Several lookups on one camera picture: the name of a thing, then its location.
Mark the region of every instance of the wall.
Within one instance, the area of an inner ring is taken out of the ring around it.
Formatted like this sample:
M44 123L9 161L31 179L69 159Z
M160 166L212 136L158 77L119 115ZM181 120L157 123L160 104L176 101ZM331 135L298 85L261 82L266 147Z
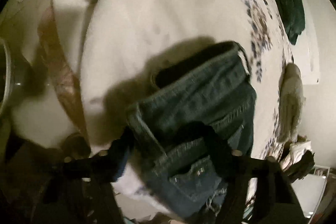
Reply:
M305 85L307 98L299 133L307 135L315 162L336 167L336 11L329 0L307 0L320 55L318 85Z

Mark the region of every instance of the white fabric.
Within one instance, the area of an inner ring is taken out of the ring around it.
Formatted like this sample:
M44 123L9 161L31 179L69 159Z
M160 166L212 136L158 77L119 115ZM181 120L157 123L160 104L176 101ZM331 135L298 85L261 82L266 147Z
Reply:
M278 122L279 78L291 53L275 1L247 1L251 18L244 0L99 0L81 65L82 100L93 151L108 147L121 135L125 109L148 95L149 77L158 68L211 43L234 40L251 58L251 84L257 92L252 156L264 157ZM263 39L270 42L269 49L253 50L251 40L261 45ZM136 198L141 185L129 164L115 188Z

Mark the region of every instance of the white rim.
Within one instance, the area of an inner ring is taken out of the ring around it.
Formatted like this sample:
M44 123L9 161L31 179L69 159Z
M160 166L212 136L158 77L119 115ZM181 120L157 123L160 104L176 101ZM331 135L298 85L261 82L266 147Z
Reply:
M4 108L7 105L8 97L11 93L11 52L9 50L8 44L5 40L0 38L0 47L4 48L6 56L6 80L5 80L5 92L3 94L2 102L0 103L0 115L2 114Z

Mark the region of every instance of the back pocket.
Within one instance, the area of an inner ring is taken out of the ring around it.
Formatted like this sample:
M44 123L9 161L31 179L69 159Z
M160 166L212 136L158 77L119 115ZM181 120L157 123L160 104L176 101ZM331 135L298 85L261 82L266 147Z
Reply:
M179 191L193 202L208 198L217 189L221 178L207 156L191 165L185 174L177 174L169 178Z

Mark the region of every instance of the denim pocket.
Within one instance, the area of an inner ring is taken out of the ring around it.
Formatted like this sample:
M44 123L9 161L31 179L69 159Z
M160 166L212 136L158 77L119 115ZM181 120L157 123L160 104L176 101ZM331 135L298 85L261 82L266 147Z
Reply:
M207 156L192 164L187 173L174 175L169 181L186 197L197 202L212 195L221 178L216 174L210 156Z

